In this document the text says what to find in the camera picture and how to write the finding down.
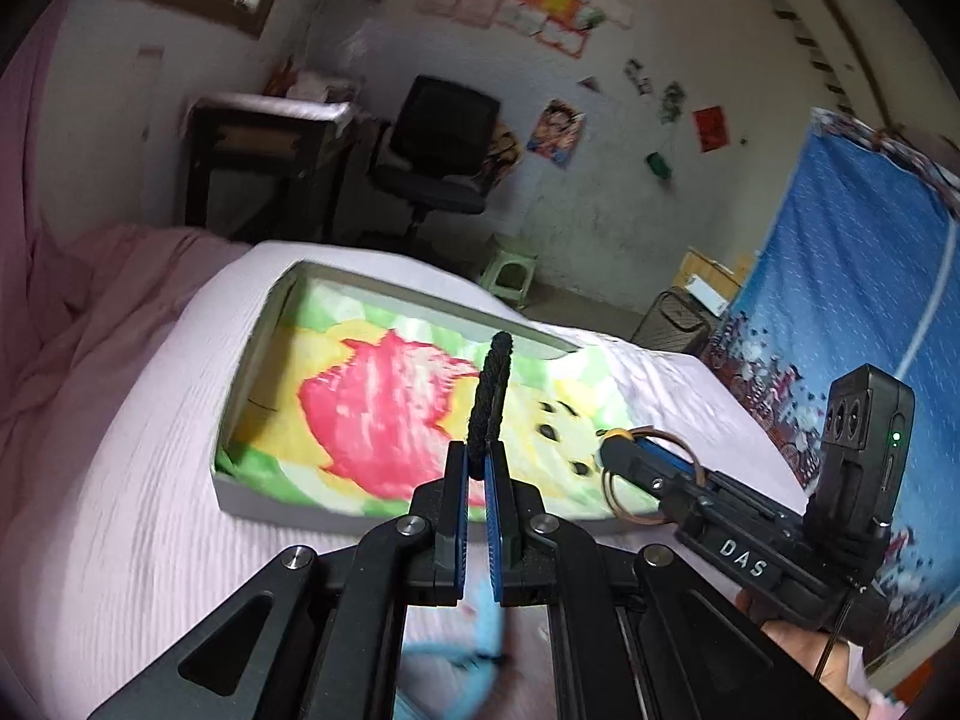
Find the metal screw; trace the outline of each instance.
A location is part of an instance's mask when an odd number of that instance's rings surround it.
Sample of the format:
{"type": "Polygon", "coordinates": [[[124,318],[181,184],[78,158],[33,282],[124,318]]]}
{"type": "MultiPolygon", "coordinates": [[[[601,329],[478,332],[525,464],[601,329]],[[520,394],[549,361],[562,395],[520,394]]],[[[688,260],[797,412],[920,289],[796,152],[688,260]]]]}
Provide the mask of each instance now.
{"type": "Polygon", "coordinates": [[[426,529],[426,520],[423,517],[417,517],[416,514],[407,514],[406,517],[400,517],[397,520],[397,531],[402,536],[416,536],[417,533],[423,533],[426,529]]]}
{"type": "Polygon", "coordinates": [[[280,562],[291,571],[296,571],[298,568],[304,567],[304,565],[307,565],[311,560],[313,560],[313,550],[310,549],[310,547],[304,547],[302,545],[287,547],[283,550],[283,554],[280,555],[280,562]]]}
{"type": "Polygon", "coordinates": [[[560,527],[560,520],[553,514],[536,514],[530,520],[530,527],[541,536],[545,536],[546,533],[553,533],[560,527]]]}
{"type": "Polygon", "coordinates": [[[673,550],[663,544],[650,544],[643,549],[643,560],[655,568],[662,568],[673,562],[673,550]]]}

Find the human hand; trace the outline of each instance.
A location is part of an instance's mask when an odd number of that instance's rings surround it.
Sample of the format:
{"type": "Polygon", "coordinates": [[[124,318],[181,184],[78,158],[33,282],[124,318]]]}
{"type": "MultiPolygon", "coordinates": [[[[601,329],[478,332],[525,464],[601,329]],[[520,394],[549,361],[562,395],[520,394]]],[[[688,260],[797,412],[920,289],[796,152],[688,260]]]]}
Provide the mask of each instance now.
{"type": "MultiPolygon", "coordinates": [[[[733,601],[733,605],[745,614],[750,610],[750,603],[750,595],[745,590],[741,590],[733,601]]],[[[809,674],[812,675],[816,671],[820,656],[823,654],[824,647],[827,646],[829,639],[827,634],[805,631],[785,620],[766,622],[761,630],[809,674]]],[[[849,667],[850,645],[846,641],[839,641],[830,651],[827,666],[820,677],[820,684],[824,685],[824,688],[827,688],[860,720],[866,720],[870,713],[870,703],[847,685],[849,667]]]]}

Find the wooden desk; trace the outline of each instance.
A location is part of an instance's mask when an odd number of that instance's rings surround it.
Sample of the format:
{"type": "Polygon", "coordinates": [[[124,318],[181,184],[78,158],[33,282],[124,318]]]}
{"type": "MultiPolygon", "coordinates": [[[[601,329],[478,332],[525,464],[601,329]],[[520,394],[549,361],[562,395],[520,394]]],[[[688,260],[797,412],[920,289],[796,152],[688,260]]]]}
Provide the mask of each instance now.
{"type": "Polygon", "coordinates": [[[320,242],[329,242],[356,141],[353,113],[348,103],[232,94],[201,98],[190,115],[186,223],[206,226],[213,170],[240,170],[279,180],[272,199],[227,234],[230,240],[315,241],[320,230],[320,242]]]}

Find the red decoration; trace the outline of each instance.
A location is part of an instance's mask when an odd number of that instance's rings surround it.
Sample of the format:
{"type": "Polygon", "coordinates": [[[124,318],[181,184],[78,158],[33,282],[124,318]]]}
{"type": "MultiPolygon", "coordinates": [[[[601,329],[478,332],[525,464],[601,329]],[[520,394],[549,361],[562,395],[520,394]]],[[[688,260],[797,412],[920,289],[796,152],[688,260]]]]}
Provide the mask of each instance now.
{"type": "MultiPolygon", "coordinates": [[[[477,375],[429,343],[392,330],[379,343],[343,341],[353,357],[304,381],[306,423],[333,464],[326,470],[384,500],[410,500],[414,488],[443,476],[449,436],[438,422],[457,379],[477,375]]],[[[471,506],[483,493],[470,488],[471,506]]]]}
{"type": "Polygon", "coordinates": [[[697,133],[700,135],[700,151],[716,151],[717,148],[730,144],[727,120],[723,115],[723,108],[719,105],[694,111],[693,119],[697,122],[697,133]]]}

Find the blue curtain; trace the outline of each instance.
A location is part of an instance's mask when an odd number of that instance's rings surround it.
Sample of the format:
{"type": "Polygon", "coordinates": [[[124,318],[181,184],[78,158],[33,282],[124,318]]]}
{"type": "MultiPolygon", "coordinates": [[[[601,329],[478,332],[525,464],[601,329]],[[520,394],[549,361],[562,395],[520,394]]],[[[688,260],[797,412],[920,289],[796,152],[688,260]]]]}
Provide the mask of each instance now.
{"type": "Polygon", "coordinates": [[[868,659],[918,630],[960,586],[955,240],[928,184],[815,128],[757,267],[704,353],[809,491],[835,378],[870,362],[900,368],[914,389],[914,432],[878,575],[891,611],[868,659]]]}

